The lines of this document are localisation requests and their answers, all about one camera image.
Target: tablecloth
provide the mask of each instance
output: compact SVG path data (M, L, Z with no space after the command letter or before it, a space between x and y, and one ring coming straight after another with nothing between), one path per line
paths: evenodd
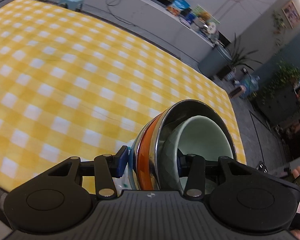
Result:
M0 9L0 187L12 190L70 156L93 160L134 139L186 98L211 106L245 155L227 93L120 28L54 5ZM85 185L93 191L93 184Z

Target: picture frame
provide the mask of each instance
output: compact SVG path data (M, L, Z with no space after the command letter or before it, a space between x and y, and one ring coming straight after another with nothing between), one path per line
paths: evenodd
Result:
M292 29L300 23L300 15L292 0L288 1L285 6L282 7L282 11Z

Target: plastic bottle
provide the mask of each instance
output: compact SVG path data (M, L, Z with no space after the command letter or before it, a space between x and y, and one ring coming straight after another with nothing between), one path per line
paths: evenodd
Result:
M251 93L257 91L259 89L258 80L260 80L259 76L251 76L250 74L246 75L246 77L240 82L240 85L243 85L246 88L246 91L240 95L241 98L246 98Z

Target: cable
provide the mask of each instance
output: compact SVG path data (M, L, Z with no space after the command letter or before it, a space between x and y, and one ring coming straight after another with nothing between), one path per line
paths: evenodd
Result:
M116 18L118 21L120 21L120 22L123 22L123 23L125 23L125 24L127 24L127 25L136 26L135 24L131 24L131 23L128 23L128 22L126 22L126 21L123 21L123 20L119 19L119 18L118 18L117 16L115 16L115 15L112 13L112 11L110 10L110 6L117 6L117 5L119 5L121 2L122 2L122 0L112 0L111 2L108 2L108 0L106 0L106 5L107 5L107 9L108 9L109 13L110 13L114 18Z

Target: gray trash can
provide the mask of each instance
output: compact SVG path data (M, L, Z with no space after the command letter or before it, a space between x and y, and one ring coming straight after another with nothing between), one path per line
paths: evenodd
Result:
M201 73L208 78L212 78L224 66L232 61L229 52L220 44L216 45L212 51L199 62L198 68Z

